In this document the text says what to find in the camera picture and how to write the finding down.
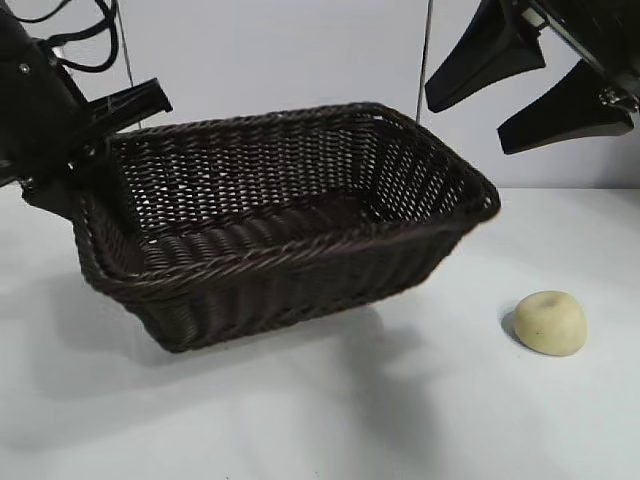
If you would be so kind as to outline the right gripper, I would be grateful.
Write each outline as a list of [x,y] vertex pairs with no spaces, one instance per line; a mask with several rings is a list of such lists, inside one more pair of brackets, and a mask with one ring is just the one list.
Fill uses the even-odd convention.
[[499,128],[506,154],[553,143],[621,136],[639,110],[637,1],[480,2],[464,34],[425,85],[427,106],[442,112],[506,78],[546,66],[530,9],[578,56],[549,91]]

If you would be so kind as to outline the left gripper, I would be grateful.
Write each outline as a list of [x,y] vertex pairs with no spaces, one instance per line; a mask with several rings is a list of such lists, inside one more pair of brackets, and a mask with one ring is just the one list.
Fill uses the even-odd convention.
[[[22,199],[74,222],[81,213],[82,180],[57,169],[87,147],[98,149],[115,133],[172,110],[157,79],[97,100],[87,100],[52,50],[32,41],[1,59],[1,184],[21,178]],[[107,140],[105,197],[125,200],[127,150]]]

